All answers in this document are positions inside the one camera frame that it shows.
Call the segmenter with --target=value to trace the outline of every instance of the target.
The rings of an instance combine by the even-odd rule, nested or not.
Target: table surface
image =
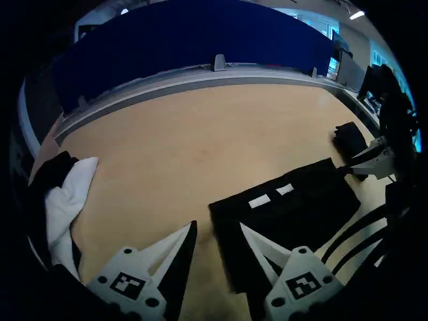
[[[163,96],[79,128],[60,150],[100,159],[72,229],[82,250],[82,281],[91,281],[123,246],[143,249],[197,220],[180,320],[250,320],[246,297],[229,290],[208,204],[324,158],[343,165],[331,140],[335,126],[349,121],[367,142],[373,139],[323,89],[236,85]],[[389,181],[369,177],[359,182],[350,175],[346,180],[362,202],[349,225],[385,202]],[[327,266],[332,269],[350,248],[384,225],[381,221],[342,244]],[[328,244],[316,254],[321,256]],[[342,282],[364,255],[342,268]]]

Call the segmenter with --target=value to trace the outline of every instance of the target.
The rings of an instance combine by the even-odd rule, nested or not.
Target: white tag
[[[250,204],[251,208],[258,207],[260,205],[269,203],[271,199],[268,197],[267,194],[264,194],[258,198],[253,199],[252,201],[249,201],[248,204]]]
[[[277,192],[281,195],[287,194],[291,192],[294,189],[294,187],[291,184],[288,184],[286,186],[277,188]]]

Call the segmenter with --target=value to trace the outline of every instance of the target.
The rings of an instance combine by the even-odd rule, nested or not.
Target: blue partition
[[[333,43],[276,10],[239,0],[169,0],[129,11],[88,34],[53,66],[66,114],[133,79],[227,62],[271,64],[326,75]]]

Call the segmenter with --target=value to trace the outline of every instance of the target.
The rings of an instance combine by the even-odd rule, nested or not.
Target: white cloth
[[[82,210],[98,165],[91,157],[73,165],[62,187],[55,187],[45,198],[47,237],[52,264],[62,264],[79,281],[73,260],[70,224]]]

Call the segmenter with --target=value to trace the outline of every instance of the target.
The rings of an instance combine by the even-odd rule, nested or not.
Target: folded black cloth
[[[67,151],[45,162],[34,175],[33,182],[28,186],[24,217],[27,235],[37,254],[47,267],[51,267],[46,230],[46,209],[44,199],[54,187],[61,187],[65,177],[73,167],[77,158],[71,157]],[[80,257],[75,249],[75,257]]]
[[[354,122],[337,126],[334,131],[335,137],[333,144],[339,154],[342,156],[343,161],[348,166],[353,166],[352,158],[361,153],[368,146],[365,143],[363,134],[358,129]],[[367,175],[355,175],[360,181],[367,178]]]
[[[293,190],[288,193],[277,191],[290,185]],[[251,208],[249,202],[264,194],[270,202]],[[315,251],[359,207],[354,191],[330,158],[210,204],[215,236],[232,288],[238,293],[254,288],[261,293],[270,290],[239,222],[289,250],[308,246]]]

